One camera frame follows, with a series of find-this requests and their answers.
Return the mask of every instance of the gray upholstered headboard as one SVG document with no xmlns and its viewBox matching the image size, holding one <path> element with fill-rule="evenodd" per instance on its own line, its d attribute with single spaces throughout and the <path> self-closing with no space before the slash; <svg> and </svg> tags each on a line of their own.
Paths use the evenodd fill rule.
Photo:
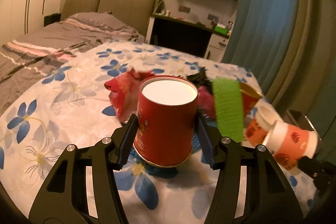
<svg viewBox="0 0 336 224">
<path fill-rule="evenodd" d="M 120 21 L 146 36 L 148 20 L 161 0 L 65 0 L 61 20 L 80 12 L 111 11 Z"/>
</svg>

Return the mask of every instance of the green fabric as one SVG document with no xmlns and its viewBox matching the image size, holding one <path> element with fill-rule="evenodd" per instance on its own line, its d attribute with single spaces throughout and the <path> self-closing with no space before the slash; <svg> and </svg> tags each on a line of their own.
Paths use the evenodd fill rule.
<svg viewBox="0 0 336 224">
<path fill-rule="evenodd" d="M 223 137 L 243 140 L 243 105 L 239 82 L 216 78 L 212 82 L 217 127 Z"/>
</svg>

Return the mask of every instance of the green box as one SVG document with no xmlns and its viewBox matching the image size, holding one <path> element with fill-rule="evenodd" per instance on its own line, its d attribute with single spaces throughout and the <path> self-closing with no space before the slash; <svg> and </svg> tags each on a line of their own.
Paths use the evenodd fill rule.
<svg viewBox="0 0 336 224">
<path fill-rule="evenodd" d="M 215 31 L 216 31 L 216 32 L 220 32 L 220 33 L 222 33 L 222 34 L 227 34 L 227 32 L 228 32 L 227 29 L 223 29 L 223 28 L 218 27 L 218 26 L 215 27 Z"/>
</svg>

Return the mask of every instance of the floral bedspread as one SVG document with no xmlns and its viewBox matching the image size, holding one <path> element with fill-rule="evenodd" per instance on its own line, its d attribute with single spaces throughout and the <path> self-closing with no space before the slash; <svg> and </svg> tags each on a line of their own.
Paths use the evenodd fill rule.
<svg viewBox="0 0 336 224">
<path fill-rule="evenodd" d="M 158 75 L 190 75 L 203 66 L 209 78 L 232 78 L 260 90 L 252 73 L 236 65 L 120 41 L 80 54 L 29 88 L 0 117 L 0 180 L 17 207 L 28 216 L 43 180 L 68 144 L 94 145 L 121 126 L 104 88 L 107 80 L 131 67 Z M 312 179 L 284 172 L 306 214 L 314 203 Z M 204 163 L 196 136 L 192 155 L 176 168 L 148 165 L 132 150 L 127 165 L 115 172 L 127 218 L 134 224 L 203 223 L 217 177 L 218 171 Z M 243 214 L 245 191 L 242 167 L 237 217 Z M 96 217 L 91 168 L 87 195 L 90 214 Z"/>
</svg>

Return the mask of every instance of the desk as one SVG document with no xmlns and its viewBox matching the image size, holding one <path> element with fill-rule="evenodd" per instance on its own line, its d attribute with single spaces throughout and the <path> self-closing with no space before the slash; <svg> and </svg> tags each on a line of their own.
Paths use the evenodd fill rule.
<svg viewBox="0 0 336 224">
<path fill-rule="evenodd" d="M 220 62 L 229 36 L 204 25 L 153 14 L 147 30 L 150 44 Z"/>
</svg>

